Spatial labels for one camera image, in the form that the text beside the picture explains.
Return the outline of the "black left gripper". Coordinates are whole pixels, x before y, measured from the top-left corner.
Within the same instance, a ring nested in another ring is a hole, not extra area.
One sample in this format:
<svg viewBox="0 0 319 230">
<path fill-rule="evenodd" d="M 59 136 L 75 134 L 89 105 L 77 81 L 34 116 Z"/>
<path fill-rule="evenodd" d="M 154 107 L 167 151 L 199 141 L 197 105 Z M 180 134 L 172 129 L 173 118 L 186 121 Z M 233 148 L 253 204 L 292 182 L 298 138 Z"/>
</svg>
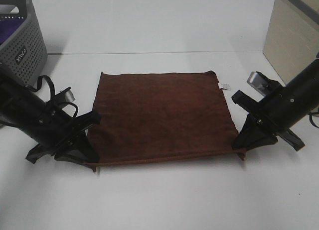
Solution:
<svg viewBox="0 0 319 230">
<path fill-rule="evenodd" d="M 78 107 L 71 102 L 61 102 L 59 94 L 48 101 L 37 99 L 37 142 L 26 160 L 36 163 L 45 155 L 54 155 L 56 161 L 96 163 L 99 155 L 90 144 L 86 131 L 99 124 L 101 116 L 96 110 L 78 115 Z"/>
</svg>

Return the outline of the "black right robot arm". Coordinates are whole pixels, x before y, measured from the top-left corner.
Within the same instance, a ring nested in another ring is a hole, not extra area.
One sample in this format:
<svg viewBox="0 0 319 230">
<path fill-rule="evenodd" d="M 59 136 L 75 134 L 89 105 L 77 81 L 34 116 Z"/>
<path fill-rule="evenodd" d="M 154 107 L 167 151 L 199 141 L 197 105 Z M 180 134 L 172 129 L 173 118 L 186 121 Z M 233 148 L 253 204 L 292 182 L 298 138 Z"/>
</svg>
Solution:
<svg viewBox="0 0 319 230">
<path fill-rule="evenodd" d="M 285 86 L 260 72 L 252 72 L 247 82 L 263 98 L 257 102 L 241 90 L 232 96 L 232 101 L 248 113 L 232 148 L 251 150 L 273 145 L 280 137 L 295 151 L 302 149 L 304 142 L 290 128 L 304 116 L 315 115 L 313 110 L 319 105 L 318 59 Z"/>
</svg>

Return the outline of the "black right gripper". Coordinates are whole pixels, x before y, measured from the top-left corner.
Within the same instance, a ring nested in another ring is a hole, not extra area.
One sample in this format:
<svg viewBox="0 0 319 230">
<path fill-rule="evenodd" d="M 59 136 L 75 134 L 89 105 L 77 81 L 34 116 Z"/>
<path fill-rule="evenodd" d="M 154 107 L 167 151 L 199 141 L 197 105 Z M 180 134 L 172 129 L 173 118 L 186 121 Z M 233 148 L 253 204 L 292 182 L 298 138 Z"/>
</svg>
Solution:
<svg viewBox="0 0 319 230">
<path fill-rule="evenodd" d="M 302 149 L 304 142 L 290 129 L 284 130 L 263 113 L 260 103 L 238 90 L 232 101 L 248 112 L 245 123 L 238 136 L 232 142 L 233 149 L 251 150 L 278 142 L 277 136 L 293 147 Z"/>
</svg>

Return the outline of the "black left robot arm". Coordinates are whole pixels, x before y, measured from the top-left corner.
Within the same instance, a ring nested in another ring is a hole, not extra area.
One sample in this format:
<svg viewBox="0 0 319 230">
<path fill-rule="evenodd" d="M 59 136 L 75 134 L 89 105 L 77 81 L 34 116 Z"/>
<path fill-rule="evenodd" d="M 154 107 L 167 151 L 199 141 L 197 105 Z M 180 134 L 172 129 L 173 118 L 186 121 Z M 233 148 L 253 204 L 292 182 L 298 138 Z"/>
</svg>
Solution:
<svg viewBox="0 0 319 230">
<path fill-rule="evenodd" d="M 65 97 L 70 90 L 56 94 L 47 75 L 38 77 L 36 88 L 1 75 L 1 124 L 20 129 L 37 142 L 26 156 L 29 162 L 45 155 L 80 165 L 99 161 L 86 130 L 99 124 L 101 116 L 96 110 L 78 115 L 78 106 Z"/>
</svg>

